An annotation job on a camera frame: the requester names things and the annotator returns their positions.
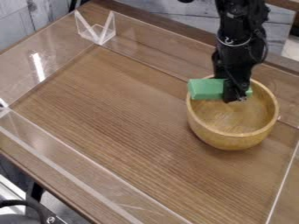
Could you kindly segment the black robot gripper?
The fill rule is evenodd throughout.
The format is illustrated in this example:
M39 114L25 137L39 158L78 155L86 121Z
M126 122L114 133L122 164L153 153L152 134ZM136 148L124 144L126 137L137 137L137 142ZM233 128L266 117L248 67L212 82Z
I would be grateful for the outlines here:
M232 81L249 81L253 66L260 64L266 57L266 35L252 33L248 38L240 41L220 34L216 38L216 50L210 56L213 77L229 79L222 81L221 100L225 103L242 102L250 96L250 89L244 92Z

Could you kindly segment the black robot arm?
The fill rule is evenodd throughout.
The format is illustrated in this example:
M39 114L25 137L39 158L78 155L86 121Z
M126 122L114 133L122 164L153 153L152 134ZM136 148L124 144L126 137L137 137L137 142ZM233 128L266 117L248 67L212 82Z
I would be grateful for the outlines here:
M266 57L262 23L269 9L265 0L214 0L218 13L216 46L210 55L213 75L189 79L188 93L196 101L244 101L252 93L252 69Z

